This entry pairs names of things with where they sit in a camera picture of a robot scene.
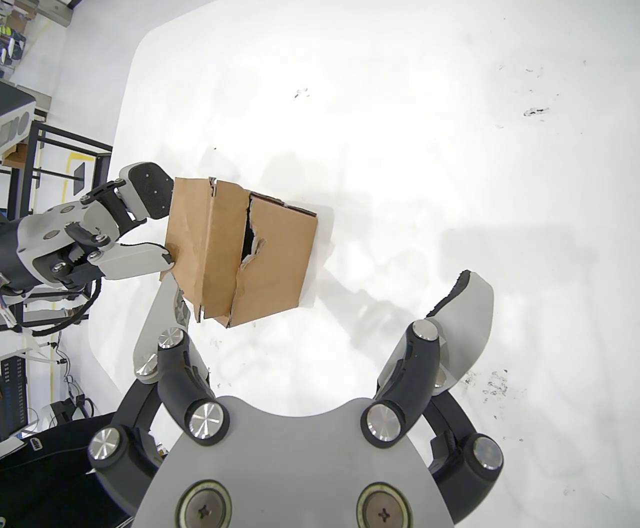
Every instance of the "hole in cardboard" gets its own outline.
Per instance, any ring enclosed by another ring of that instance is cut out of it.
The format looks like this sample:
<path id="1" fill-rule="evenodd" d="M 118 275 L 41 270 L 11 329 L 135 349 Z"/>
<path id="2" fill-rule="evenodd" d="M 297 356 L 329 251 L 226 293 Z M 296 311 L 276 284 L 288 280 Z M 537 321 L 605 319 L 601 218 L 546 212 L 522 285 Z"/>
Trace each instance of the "hole in cardboard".
<path id="1" fill-rule="evenodd" d="M 246 225 L 244 227 L 244 243 L 242 246 L 242 259 L 241 262 L 249 257 L 253 253 L 253 239 L 255 239 L 255 233 L 251 229 L 251 200 L 249 200 L 249 207 L 246 209 Z"/>

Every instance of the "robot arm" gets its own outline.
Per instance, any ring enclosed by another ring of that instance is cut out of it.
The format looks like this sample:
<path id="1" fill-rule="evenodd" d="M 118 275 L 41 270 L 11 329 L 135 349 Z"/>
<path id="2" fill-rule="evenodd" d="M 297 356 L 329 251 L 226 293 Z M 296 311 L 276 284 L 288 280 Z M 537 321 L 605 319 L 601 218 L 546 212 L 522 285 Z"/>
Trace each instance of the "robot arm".
<path id="1" fill-rule="evenodd" d="M 409 324 L 373 399 L 283 417 L 214 395 L 168 273 L 134 352 L 138 379 L 91 442 L 93 467 L 134 526 L 451 528 L 486 497 L 503 465 L 500 447 L 439 390 L 443 369 L 455 371 L 451 357 L 465 353 L 472 365 L 482 352 L 483 343 L 453 346 L 468 344 L 453 333 L 477 322 L 468 307 L 479 292 L 481 305 L 492 306 L 491 287 L 464 272 L 437 310 Z M 446 324 L 438 317 L 445 307 Z M 489 322 L 478 335 L 488 336 L 491 318 L 477 316 Z M 160 403 L 183 430 L 162 464 L 148 437 Z M 436 433 L 430 467 L 406 436 L 420 415 Z"/>
<path id="2" fill-rule="evenodd" d="M 137 163 L 78 202 L 0 224 L 0 294 L 7 305 L 36 286 L 80 291 L 104 277 L 116 280 L 171 269 L 162 246 L 117 241 L 147 221 L 169 215 L 173 180 L 155 163 Z"/>

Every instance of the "metal frame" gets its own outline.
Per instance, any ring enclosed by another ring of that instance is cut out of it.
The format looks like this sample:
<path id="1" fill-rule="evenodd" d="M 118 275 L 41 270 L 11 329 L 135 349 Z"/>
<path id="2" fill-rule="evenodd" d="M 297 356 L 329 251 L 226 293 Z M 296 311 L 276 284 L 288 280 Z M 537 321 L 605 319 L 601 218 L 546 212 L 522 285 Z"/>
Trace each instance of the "metal frame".
<path id="1" fill-rule="evenodd" d="M 88 145 L 89 147 L 102 150 L 103 152 L 97 152 L 88 148 L 78 147 L 76 145 L 71 145 L 69 143 L 54 140 L 50 137 L 47 137 L 46 134 L 59 136 L 61 138 L 66 138 L 72 141 L 78 141 L 80 143 Z M 102 143 L 100 141 L 85 138 L 84 136 L 80 136 L 79 134 L 74 134 L 72 132 L 67 132 L 66 130 L 46 125 L 41 121 L 33 121 L 31 123 L 31 130 L 29 132 L 29 138 L 27 142 L 27 154 L 24 163 L 24 169 L 10 170 L 11 182 L 9 185 L 9 198 L 7 200 L 6 210 L 6 217 L 8 220 L 16 220 L 18 218 L 27 216 L 28 214 L 32 214 L 30 209 L 31 185 L 33 184 L 33 180 L 40 180 L 41 174 L 65 178 L 68 180 L 80 179 L 70 174 L 62 174 L 60 172 L 44 170 L 42 168 L 35 168 L 34 163 L 39 143 L 52 145 L 54 147 L 65 148 L 73 152 L 80 152 L 88 156 L 93 156 L 95 158 L 96 166 L 93 170 L 92 189 L 104 183 L 100 180 L 103 169 L 103 162 L 101 162 L 101 159 L 111 157 L 111 152 L 113 151 L 113 147 L 111 145 L 107 145 L 106 143 Z M 0 172 L 6 174 L 8 173 L 8 170 L 2 169 L 0 170 Z"/>

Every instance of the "metal screw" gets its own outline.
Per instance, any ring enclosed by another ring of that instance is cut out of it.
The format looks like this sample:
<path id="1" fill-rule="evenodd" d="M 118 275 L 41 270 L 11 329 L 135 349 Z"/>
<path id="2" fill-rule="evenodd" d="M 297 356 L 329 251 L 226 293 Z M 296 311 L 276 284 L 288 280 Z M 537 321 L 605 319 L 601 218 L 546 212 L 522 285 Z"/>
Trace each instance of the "metal screw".
<path id="1" fill-rule="evenodd" d="M 404 525 L 402 507 L 385 492 L 371 494 L 365 502 L 364 518 L 369 528 L 402 528 Z"/>
<path id="2" fill-rule="evenodd" d="M 231 521 L 231 497 L 215 481 L 194 485 L 178 508 L 180 528 L 227 528 Z"/>
<path id="3" fill-rule="evenodd" d="M 367 412 L 367 427 L 382 442 L 393 442 L 400 436 L 400 420 L 396 413 L 383 403 L 376 403 Z"/>
<path id="4" fill-rule="evenodd" d="M 155 352 L 149 356 L 149 359 L 137 371 L 138 376 L 151 376 L 158 368 L 158 354 Z"/>
<path id="5" fill-rule="evenodd" d="M 46 235 L 44 235 L 42 238 L 44 240 L 50 240 L 52 239 L 54 236 L 56 236 L 58 233 L 60 233 L 59 230 L 54 229 L 53 231 L 49 231 Z"/>
<path id="6" fill-rule="evenodd" d="M 160 337 L 158 337 L 158 346 L 163 349 L 173 348 L 174 346 L 178 346 L 183 339 L 184 332 L 182 329 L 172 326 L 160 334 Z"/>
<path id="7" fill-rule="evenodd" d="M 191 415 L 189 430 L 195 438 L 208 440 L 222 428 L 224 420 L 220 404 L 208 401 L 200 405 Z"/>
<path id="8" fill-rule="evenodd" d="M 438 338 L 438 328 L 431 321 L 426 319 L 418 319 L 412 324 L 413 332 L 420 339 L 425 341 L 435 341 Z"/>
<path id="9" fill-rule="evenodd" d="M 53 267 L 51 268 L 51 271 L 53 273 L 59 273 L 60 271 L 62 271 L 65 267 L 67 266 L 66 262 L 59 262 L 57 264 L 54 264 Z"/>
<path id="10" fill-rule="evenodd" d="M 360 494 L 358 528 L 408 528 L 411 520 L 406 499 L 395 488 L 378 482 Z"/>
<path id="11" fill-rule="evenodd" d="M 89 453 L 94 460 L 109 458 L 120 445 L 120 433 L 114 427 L 106 427 L 91 440 Z"/>
<path id="12" fill-rule="evenodd" d="M 480 436 L 474 442 L 474 456 L 484 469 L 491 471 L 501 468 L 504 462 L 500 446 L 487 436 Z"/>

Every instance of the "box flap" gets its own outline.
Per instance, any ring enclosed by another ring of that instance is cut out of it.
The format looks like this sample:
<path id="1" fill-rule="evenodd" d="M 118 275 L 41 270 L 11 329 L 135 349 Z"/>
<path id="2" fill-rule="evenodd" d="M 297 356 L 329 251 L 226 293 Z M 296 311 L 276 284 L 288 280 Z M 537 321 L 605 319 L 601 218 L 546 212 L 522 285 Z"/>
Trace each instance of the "box flap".
<path id="1" fill-rule="evenodd" d="M 209 180 L 175 179 L 164 244 L 175 261 L 172 268 L 175 279 L 197 312 L 202 304 L 202 270 L 211 195 Z M 199 313 L 196 313 L 196 318 L 199 319 Z"/>
<path id="2" fill-rule="evenodd" d="M 307 272 L 317 218 L 252 193 L 252 250 L 237 272 L 230 321 L 237 326 L 295 308 Z"/>
<path id="3" fill-rule="evenodd" d="M 231 313 L 249 207 L 249 191 L 240 185 L 216 180 L 212 188 L 213 207 L 202 273 L 202 306 L 206 318 L 228 317 Z"/>

